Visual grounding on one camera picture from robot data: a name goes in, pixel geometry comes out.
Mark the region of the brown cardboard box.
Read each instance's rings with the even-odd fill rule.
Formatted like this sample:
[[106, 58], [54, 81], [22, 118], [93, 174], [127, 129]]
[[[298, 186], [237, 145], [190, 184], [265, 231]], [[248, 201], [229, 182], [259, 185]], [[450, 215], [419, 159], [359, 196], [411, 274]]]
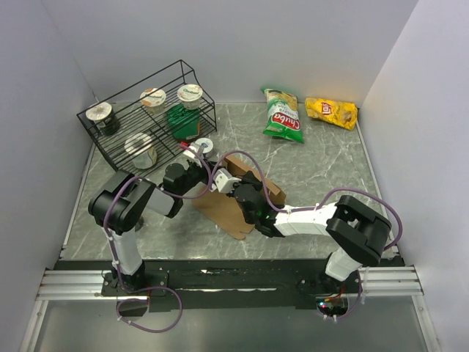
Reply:
[[[251, 171], [261, 180], [258, 171], [249, 167], [235, 155], [227, 156], [222, 166], [225, 166], [227, 171], [235, 177], [241, 178], [246, 172]], [[218, 191], [208, 191], [202, 197], [194, 199], [192, 206], [236, 240], [245, 239], [254, 228], [253, 224], [245, 222], [242, 210], [235, 198], [227, 197]]]

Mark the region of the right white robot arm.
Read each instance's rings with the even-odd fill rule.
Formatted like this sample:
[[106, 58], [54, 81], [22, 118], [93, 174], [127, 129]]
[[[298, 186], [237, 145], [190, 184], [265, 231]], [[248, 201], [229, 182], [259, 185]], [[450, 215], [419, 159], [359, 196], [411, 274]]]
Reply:
[[215, 179], [220, 193], [233, 197], [247, 224], [269, 238], [293, 235], [327, 235], [339, 248], [329, 255], [320, 283], [328, 292], [345, 285], [349, 275], [361, 267], [380, 264], [391, 223], [377, 211], [351, 195], [313, 207], [275, 205], [263, 194], [263, 183], [248, 172], [245, 177]]

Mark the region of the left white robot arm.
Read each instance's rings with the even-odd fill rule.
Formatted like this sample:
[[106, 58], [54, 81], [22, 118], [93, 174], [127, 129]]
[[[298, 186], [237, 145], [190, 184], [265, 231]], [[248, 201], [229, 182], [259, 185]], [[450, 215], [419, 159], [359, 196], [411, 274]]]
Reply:
[[169, 164], [162, 183], [155, 184], [119, 170], [89, 201], [88, 213], [107, 237], [112, 256], [112, 275], [130, 295], [145, 286], [145, 264], [136, 245], [138, 224], [146, 208], [169, 219], [183, 206], [186, 194], [199, 183], [208, 184], [215, 164], [204, 166], [190, 161], [188, 166]]

